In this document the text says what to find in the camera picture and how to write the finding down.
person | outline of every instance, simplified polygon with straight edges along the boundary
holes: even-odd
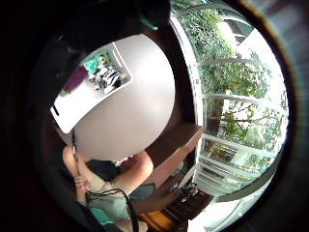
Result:
[[[100,193],[111,189],[121,189],[126,195],[131,194],[153,172],[154,165],[147,152],[143,151],[129,158],[129,168],[109,182],[102,180],[87,166],[86,162],[90,160],[87,156],[79,153],[76,155],[78,163],[75,162],[73,149],[70,146],[66,146],[63,150],[64,164],[74,178],[77,202],[88,207],[99,223],[113,222],[124,232],[131,232],[129,211],[126,199],[121,192],[97,196],[89,194],[88,191]],[[139,220],[138,224],[139,231],[148,230],[147,223],[144,221]]]

tree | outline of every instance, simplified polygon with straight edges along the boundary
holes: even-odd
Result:
[[[190,7],[185,0],[172,0],[171,5],[176,12]],[[217,26],[222,21],[219,11],[192,12],[180,17],[179,21],[190,38],[197,61],[202,64],[199,72],[204,93],[230,93],[257,99],[266,96],[271,71],[262,64],[256,52],[251,51],[250,58],[243,59],[224,39]],[[284,93],[281,106],[286,109]],[[224,110],[223,100],[211,99],[205,100],[205,107],[207,133],[245,146],[278,151],[277,138],[281,135],[281,124],[285,120],[282,114],[241,101],[230,101],[229,109]],[[208,151],[216,152],[216,156],[222,153],[211,147]],[[269,162],[270,159],[250,156],[247,165],[265,169]]]

white round table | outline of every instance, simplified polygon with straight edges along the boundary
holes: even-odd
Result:
[[[131,82],[97,104],[74,127],[78,152],[96,160],[119,160],[147,148],[163,132],[174,106],[173,72],[158,45],[144,35],[113,45]],[[71,145],[71,132],[58,132]]]

hand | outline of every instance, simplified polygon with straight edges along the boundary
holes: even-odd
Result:
[[[90,190],[92,187],[90,182],[84,176],[76,176],[74,178],[74,181],[76,187],[84,192]]]

window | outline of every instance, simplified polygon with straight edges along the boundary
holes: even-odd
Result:
[[[171,5],[190,75],[199,79],[194,97],[205,133],[194,182],[211,195],[232,193],[257,180],[285,140],[283,76],[263,36],[223,1]]]

